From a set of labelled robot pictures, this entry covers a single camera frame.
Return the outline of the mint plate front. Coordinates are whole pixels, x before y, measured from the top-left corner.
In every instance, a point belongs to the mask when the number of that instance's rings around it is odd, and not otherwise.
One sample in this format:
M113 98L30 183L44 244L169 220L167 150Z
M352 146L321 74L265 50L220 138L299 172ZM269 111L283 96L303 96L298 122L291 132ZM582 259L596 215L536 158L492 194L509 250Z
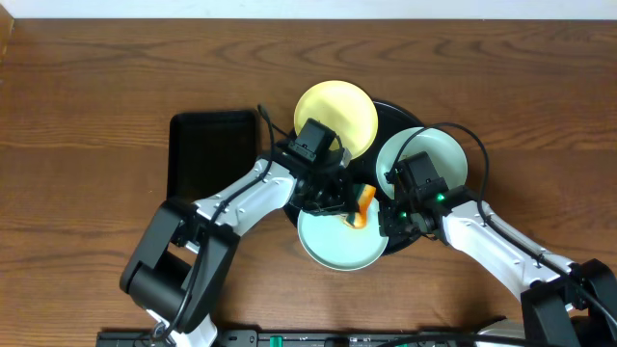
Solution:
M363 228L344 224L341 216L313 216L301 212L298 235L305 251L319 264L337 271L356 271L375 262L389 242L380 233L380 206L373 200Z

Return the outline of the mint plate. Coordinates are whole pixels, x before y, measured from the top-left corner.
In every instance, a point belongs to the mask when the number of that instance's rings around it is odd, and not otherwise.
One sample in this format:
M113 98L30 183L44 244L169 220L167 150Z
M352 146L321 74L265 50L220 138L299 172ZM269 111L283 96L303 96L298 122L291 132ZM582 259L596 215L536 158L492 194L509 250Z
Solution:
M305 251L319 264L337 271L356 271L375 262L389 242L380 233L380 206L373 200L363 228L344 224L341 216L313 216L301 212L298 235Z
M412 127L396 133L379 151L376 160L377 181L391 200L394 199L394 186L387 182L386 173L391 169L399 149L418 130L419 127ZM466 183L468 160L459 143L450 135L438 129L425 130L405 146L400 160L423 151L429 155L437 173L445 179L450 189Z

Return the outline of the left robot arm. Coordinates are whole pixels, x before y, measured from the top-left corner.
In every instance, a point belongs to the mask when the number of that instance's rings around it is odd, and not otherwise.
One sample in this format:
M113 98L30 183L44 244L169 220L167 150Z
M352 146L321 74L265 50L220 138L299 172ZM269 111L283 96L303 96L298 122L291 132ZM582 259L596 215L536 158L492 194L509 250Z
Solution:
M296 143L256 158L248 173L221 192L187 203L165 200L124 268L120 288L156 321L150 335L164 346L210 346L210 314L240 239L294 199L310 212L339 212L349 150L320 153Z

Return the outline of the orange green sponge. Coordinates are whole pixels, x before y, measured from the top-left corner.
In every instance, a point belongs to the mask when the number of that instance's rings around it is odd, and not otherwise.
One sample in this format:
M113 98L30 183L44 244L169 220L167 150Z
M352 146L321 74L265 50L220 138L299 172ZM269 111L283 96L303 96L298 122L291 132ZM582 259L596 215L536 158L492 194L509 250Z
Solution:
M355 212L349 213L344 222L348 227L360 229L367 224L367 211L374 199L376 188L368 184L357 184L354 186L353 192L358 208Z

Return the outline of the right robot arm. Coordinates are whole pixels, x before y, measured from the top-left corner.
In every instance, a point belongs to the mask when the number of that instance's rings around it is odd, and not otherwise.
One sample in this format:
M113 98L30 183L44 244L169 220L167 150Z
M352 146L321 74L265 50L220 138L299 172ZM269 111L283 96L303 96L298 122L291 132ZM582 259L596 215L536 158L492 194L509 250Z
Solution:
M470 189L399 188L380 206L386 235L431 236L468 255L522 306L523 322L494 323L448 342L474 346L613 346L616 277L598 259L554 254L503 221Z

